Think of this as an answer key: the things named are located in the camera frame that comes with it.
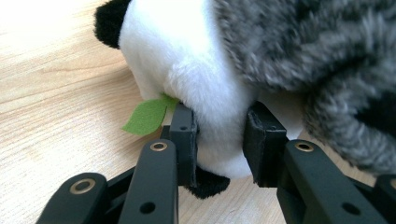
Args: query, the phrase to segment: gray plush fur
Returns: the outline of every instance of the gray plush fur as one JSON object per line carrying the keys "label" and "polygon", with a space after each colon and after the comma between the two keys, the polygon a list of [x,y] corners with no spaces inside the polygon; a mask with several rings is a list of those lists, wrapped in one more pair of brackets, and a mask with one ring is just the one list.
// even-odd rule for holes
{"label": "gray plush fur", "polygon": [[362,170],[396,174],[395,136],[356,119],[370,100],[396,92],[396,1],[216,2],[242,79],[308,92],[304,124],[313,136]]}

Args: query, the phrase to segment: white plush body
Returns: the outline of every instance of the white plush body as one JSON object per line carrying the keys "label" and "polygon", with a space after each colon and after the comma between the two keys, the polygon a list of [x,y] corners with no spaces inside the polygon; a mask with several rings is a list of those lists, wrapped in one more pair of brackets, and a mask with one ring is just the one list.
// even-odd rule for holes
{"label": "white plush body", "polygon": [[[250,175],[242,152],[245,116],[259,90],[239,80],[219,38],[212,0],[133,0],[120,31],[120,49],[144,99],[162,92],[180,99],[198,118],[198,165],[230,178]],[[282,114],[295,137],[301,123],[288,99],[266,104]],[[288,112],[293,118],[283,115]]]}

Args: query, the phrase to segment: stuffed animal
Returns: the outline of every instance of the stuffed animal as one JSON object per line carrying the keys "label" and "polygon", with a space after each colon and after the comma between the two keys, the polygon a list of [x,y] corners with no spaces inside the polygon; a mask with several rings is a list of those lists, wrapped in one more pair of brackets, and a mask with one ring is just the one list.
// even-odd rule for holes
{"label": "stuffed animal", "polygon": [[351,164],[396,173],[395,1],[112,0],[95,17],[144,99],[194,111],[203,171],[250,175],[242,138],[260,100],[289,139],[304,121]]}

